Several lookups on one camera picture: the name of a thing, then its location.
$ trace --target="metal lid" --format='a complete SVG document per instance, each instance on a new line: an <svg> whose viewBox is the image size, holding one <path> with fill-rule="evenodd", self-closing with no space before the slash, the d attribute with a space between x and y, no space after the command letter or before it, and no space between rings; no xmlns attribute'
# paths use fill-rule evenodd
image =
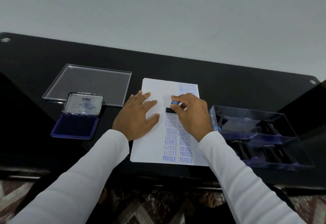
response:
<svg viewBox="0 0 326 224"><path fill-rule="evenodd" d="M78 115L98 116L101 111L102 103L102 95L71 92L67 96L63 112Z"/></svg>

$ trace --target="blue stamp handle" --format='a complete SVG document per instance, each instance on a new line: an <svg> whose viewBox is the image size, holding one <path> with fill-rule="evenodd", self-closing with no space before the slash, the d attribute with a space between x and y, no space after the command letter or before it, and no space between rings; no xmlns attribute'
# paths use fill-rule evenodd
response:
<svg viewBox="0 0 326 224"><path fill-rule="evenodd" d="M181 102L174 102L173 100L171 101L171 104L175 104L175 105L178 105L180 104Z"/></svg>

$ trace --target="paper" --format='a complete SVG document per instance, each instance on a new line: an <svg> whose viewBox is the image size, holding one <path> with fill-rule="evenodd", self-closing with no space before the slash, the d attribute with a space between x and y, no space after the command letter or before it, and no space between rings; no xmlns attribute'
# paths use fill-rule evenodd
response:
<svg viewBox="0 0 326 224"><path fill-rule="evenodd" d="M157 104L149 110L146 118L159 113L155 127L144 137L134 140L130 160L132 162L164 163L208 166L198 150L198 142L188 134L177 114L166 113L171 105L171 95L188 92L199 97L198 85L173 81L143 79L143 93L151 92L147 101L156 99Z"/></svg>

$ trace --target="forearm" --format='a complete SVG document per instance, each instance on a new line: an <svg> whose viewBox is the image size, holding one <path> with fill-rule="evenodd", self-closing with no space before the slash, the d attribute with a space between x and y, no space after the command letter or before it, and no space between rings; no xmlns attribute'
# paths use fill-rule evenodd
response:
<svg viewBox="0 0 326 224"><path fill-rule="evenodd" d="M304 223L241 161L224 138L210 132L199 143L236 223Z"/></svg>
<svg viewBox="0 0 326 224"><path fill-rule="evenodd" d="M129 153L126 137L108 130L73 167L41 192L10 222L85 223L105 182Z"/></svg>

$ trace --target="wall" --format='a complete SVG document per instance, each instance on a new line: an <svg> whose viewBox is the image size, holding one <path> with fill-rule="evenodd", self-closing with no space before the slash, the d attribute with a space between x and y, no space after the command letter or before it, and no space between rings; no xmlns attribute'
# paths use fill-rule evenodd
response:
<svg viewBox="0 0 326 224"><path fill-rule="evenodd" d="M326 79L325 0L0 0L0 31Z"/></svg>

